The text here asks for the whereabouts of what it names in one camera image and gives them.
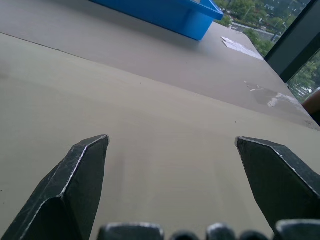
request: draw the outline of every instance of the blue container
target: blue container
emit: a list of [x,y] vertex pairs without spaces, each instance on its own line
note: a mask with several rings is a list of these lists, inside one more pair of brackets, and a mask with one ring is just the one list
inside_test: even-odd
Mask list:
[[146,22],[201,40],[224,14],[211,0],[90,0]]

